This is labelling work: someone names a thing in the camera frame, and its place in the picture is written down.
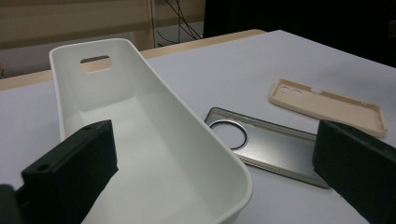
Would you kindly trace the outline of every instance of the wooden table edge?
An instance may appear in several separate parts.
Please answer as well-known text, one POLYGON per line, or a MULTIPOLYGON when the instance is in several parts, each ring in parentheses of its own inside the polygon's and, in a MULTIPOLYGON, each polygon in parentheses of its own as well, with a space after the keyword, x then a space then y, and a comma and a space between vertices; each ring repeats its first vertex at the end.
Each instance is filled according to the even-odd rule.
MULTIPOLYGON (((264 33, 265 32, 262 30, 247 30, 229 35, 219 35, 219 36, 209 37, 191 42, 171 45, 158 49, 147 49, 141 51, 140 53, 143 55, 143 57, 149 59, 171 53, 180 52, 182 50, 197 49, 204 46, 215 45, 215 44, 241 39, 253 35, 261 35, 264 33)), ((101 61, 91 62, 90 66, 96 66, 96 65, 100 66, 100 63, 102 62, 101 61)), ((51 80, 52 80, 52 72, 50 70, 26 74, 17 77, 8 77, 8 78, 0 79, 0 91, 10 90, 18 87, 33 85, 51 80)))

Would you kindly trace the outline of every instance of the phone case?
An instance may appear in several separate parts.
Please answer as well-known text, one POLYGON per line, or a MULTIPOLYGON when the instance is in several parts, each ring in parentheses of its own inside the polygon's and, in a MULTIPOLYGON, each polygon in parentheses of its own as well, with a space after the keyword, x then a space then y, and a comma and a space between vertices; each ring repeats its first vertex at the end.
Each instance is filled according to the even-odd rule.
POLYGON ((286 79, 280 79, 269 98, 285 107, 316 119, 327 119, 353 126, 375 137, 384 138, 387 123, 378 105, 321 91, 286 79))

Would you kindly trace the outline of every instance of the white tabletop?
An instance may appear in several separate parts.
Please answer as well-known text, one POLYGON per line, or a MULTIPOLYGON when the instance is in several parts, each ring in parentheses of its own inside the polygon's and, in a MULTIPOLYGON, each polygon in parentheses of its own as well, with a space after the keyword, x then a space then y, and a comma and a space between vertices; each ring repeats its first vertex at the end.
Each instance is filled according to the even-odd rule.
MULTIPOLYGON (((279 78, 381 105, 396 146, 396 69, 282 31, 181 51, 148 62, 201 118, 219 106, 315 133, 318 120, 272 105, 279 78)), ((60 142, 53 82, 0 92, 0 183, 21 186, 20 172, 60 142)), ((332 189, 249 166, 253 197, 235 223, 367 223, 332 189)))

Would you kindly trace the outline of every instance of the white plastic bin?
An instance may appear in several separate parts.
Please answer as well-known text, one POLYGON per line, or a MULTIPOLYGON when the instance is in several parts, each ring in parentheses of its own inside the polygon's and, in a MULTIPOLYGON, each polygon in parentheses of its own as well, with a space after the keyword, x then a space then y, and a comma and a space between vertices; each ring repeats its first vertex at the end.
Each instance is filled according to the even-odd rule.
POLYGON ((119 171, 84 223, 231 223, 248 203, 247 167, 163 83, 131 42, 109 39, 49 54, 61 137, 111 119, 119 171), (111 67, 84 72, 81 61, 111 67))

